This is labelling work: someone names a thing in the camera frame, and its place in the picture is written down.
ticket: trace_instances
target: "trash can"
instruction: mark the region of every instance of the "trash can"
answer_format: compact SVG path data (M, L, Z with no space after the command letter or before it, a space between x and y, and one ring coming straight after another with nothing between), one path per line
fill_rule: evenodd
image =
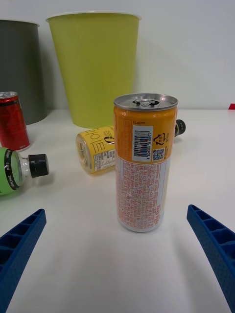
M27 125L47 115L38 25L0 20L0 91L18 93Z
M66 13L47 19L75 125L113 125L113 100L132 93L139 16Z

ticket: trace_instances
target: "yellow-green wastebasket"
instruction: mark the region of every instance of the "yellow-green wastebasket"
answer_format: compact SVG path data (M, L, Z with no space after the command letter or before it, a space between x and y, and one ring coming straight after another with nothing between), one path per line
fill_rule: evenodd
M47 19L75 125L112 125L113 99L133 92L139 20L116 12Z

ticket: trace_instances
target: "nutrition label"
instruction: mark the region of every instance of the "nutrition label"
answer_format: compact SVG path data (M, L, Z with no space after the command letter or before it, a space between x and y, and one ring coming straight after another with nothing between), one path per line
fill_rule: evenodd
M115 150L109 150L94 155L94 171L104 170L115 165Z
M163 214L170 158L158 164L133 164L117 157L117 211L126 225L156 226Z

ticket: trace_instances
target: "bottle cap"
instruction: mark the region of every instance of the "bottle cap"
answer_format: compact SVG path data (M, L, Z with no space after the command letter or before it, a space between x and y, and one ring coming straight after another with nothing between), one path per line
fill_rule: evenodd
M29 155L28 163L33 178L49 174L49 164L46 155Z
M176 128L177 128L177 133L175 134L175 136L182 135L186 129L185 122L182 121L181 119L177 119L176 120Z

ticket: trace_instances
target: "red object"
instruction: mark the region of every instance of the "red object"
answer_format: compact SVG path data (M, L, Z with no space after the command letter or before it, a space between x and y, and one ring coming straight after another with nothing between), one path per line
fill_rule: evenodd
M0 92L0 143L2 147L15 151L30 145L16 92Z
M230 104L229 110L235 110L235 103L231 103L231 104Z

